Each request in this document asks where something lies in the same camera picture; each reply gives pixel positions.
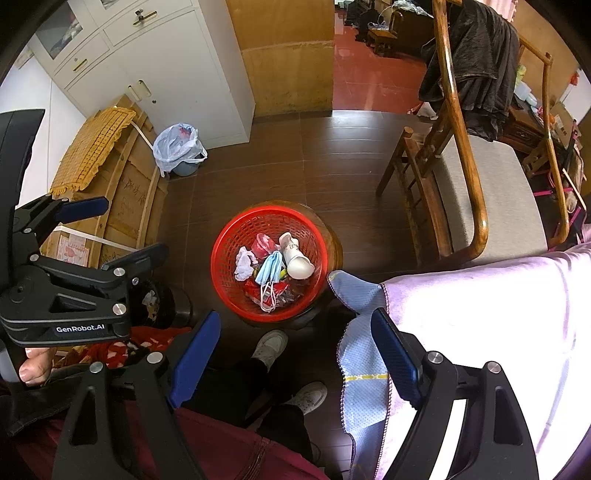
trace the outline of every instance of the human hand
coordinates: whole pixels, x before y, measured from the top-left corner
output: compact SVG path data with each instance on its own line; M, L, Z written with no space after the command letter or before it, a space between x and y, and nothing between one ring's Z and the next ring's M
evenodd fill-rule
M28 387L41 385L49 378L56 351L57 348L25 348L28 359L21 365L18 375Z

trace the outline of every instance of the cabinet drawer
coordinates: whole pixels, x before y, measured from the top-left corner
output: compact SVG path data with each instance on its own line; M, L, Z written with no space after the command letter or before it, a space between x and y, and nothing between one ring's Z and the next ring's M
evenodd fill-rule
M56 83L64 88L79 74L85 71L95 60L101 55L107 53L109 47L105 41L97 35L90 40L80 50L78 50L70 60L68 60L62 68L56 73Z
M150 26L161 18L166 17L178 10L191 6L191 0L148 0L143 4L133 7L129 12L123 14L118 20L105 28L105 33L113 45L124 41L127 37ZM136 12L142 9L141 15L145 20L138 21Z
M539 132L519 122L510 122L506 125L503 136L518 141L530 148L535 148L543 137Z

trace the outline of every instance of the blue gripper pad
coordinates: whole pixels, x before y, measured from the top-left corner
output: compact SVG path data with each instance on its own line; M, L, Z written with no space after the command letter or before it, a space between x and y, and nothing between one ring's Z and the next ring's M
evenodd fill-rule
M372 314L371 335L398 395L418 409L423 402L418 387L420 362L383 308L374 310Z
M56 221L61 223L77 222L78 220L104 215L108 209L109 200L105 197L77 200L76 202L64 203L56 213Z
M220 316L217 312L210 312L173 371L168 395L173 408L179 408L193 396L221 331Z

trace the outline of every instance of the wooden stand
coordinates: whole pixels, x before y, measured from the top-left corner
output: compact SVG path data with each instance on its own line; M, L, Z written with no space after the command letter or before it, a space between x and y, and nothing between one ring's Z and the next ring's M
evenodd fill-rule
M135 110L135 123L148 140L154 142L156 133L145 112L125 95L116 105ZM152 150L140 138L138 131L130 125L123 130L88 187L81 192L65 192L59 198L80 200L105 196L109 200L109 210L104 215L69 223L67 226L117 244L140 249L156 242L166 194L167 181L160 176ZM43 246L45 255L56 257L62 235L69 234L53 232L49 236ZM104 262L129 253L95 241L87 240L86 244L90 244L88 267L98 268Z

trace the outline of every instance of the plastic bag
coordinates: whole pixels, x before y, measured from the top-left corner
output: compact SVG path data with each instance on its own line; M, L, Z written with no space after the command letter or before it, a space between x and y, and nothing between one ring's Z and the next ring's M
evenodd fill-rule
M152 148L160 174L171 171L181 162L201 163L207 151L199 141L199 132L189 124L176 124L164 130Z

